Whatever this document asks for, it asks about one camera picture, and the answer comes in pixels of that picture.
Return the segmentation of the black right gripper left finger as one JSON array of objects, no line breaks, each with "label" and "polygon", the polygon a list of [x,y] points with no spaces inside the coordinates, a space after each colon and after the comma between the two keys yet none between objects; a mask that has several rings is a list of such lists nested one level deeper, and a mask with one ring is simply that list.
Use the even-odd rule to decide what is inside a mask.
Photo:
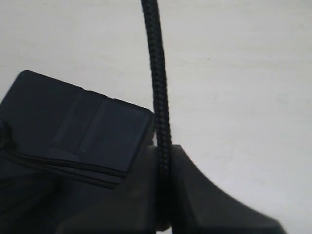
[{"label": "black right gripper left finger", "polygon": [[103,201],[58,227],[60,234],[156,233],[157,153],[149,146],[126,179]]}]

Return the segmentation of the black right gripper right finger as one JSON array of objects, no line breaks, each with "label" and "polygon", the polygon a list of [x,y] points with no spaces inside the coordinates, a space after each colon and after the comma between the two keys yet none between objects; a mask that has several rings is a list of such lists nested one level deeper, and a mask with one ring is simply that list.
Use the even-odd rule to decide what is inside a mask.
[{"label": "black right gripper right finger", "polygon": [[281,224],[226,194],[195,166],[183,148],[172,147],[174,234],[282,234]]}]

